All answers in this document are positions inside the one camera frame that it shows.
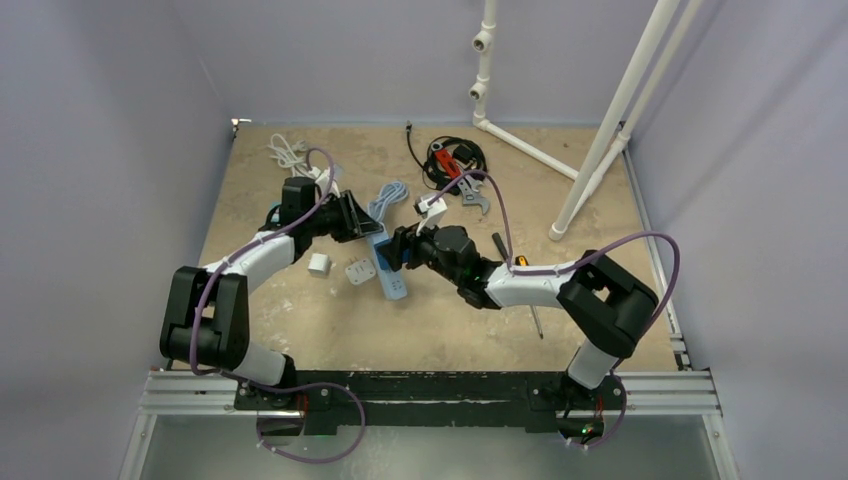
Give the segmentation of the teal power strip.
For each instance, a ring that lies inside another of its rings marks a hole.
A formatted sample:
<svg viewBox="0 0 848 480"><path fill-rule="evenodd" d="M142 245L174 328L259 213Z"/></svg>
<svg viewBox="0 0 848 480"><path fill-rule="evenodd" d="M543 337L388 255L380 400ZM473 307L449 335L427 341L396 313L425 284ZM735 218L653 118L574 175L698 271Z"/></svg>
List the teal power strip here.
<svg viewBox="0 0 848 480"><path fill-rule="evenodd" d="M268 211L266 215L266 224L276 224L279 221L279 208L280 204L274 204Z"/></svg>

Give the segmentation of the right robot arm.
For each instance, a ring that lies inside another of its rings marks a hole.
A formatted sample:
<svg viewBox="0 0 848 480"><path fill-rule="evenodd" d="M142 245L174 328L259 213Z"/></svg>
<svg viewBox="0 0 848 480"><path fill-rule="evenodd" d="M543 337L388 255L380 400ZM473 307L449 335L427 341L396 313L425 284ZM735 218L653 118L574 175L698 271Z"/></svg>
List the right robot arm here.
<svg viewBox="0 0 848 480"><path fill-rule="evenodd" d="M604 249L574 262L511 265L482 256L461 226L412 226L398 228L376 250L392 271L425 266L438 273L476 309L564 310L585 337L561 381L564 399L576 407L596 399L610 371L633 355L660 305L654 290Z"/></svg>

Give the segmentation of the white grey adapter block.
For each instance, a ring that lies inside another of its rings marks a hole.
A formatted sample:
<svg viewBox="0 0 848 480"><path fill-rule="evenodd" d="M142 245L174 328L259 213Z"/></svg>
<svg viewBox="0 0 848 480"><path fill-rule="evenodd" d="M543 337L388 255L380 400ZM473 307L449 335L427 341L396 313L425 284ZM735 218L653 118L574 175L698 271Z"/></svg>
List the white grey adapter block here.
<svg viewBox="0 0 848 480"><path fill-rule="evenodd" d="M369 258L353 261L345 270L345 275L350 284L361 285L376 276L376 268Z"/></svg>

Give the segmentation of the white charger plug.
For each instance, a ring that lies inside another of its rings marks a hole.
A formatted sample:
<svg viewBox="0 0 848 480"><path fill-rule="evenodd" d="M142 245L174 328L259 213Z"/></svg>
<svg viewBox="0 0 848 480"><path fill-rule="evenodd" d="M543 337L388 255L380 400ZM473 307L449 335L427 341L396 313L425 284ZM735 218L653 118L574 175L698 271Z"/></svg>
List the white charger plug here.
<svg viewBox="0 0 848 480"><path fill-rule="evenodd" d="M310 256L307 270L310 275L318 278L327 278L332 268L332 261L327 254L314 253Z"/></svg>

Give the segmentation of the blue power strip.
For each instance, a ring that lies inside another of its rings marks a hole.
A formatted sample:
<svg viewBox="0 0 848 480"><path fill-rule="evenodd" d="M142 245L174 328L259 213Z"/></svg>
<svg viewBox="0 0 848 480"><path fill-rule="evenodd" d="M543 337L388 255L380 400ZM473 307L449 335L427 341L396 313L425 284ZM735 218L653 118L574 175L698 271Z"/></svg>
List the blue power strip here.
<svg viewBox="0 0 848 480"><path fill-rule="evenodd" d="M390 241L390 236L385 229L379 233L375 233L366 237L366 241L371 248L374 264L376 266L376 275L379 279L383 294L387 300L397 301L405 298L408 295L406 284L403 276L399 271L392 271L385 259L377 251L377 247Z"/></svg>

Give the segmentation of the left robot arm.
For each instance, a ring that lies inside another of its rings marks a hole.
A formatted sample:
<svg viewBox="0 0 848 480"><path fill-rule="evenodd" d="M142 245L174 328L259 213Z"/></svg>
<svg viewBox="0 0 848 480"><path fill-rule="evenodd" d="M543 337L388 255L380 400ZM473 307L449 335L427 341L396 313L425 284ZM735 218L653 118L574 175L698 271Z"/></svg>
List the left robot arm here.
<svg viewBox="0 0 848 480"><path fill-rule="evenodd" d="M175 271L160 353L200 373L219 372L259 384L260 397L272 408L289 407L298 395L294 360L252 341L250 295L300 260L316 237L346 243L383 229L351 191L335 194L307 177L285 180L280 204L247 245L216 263Z"/></svg>

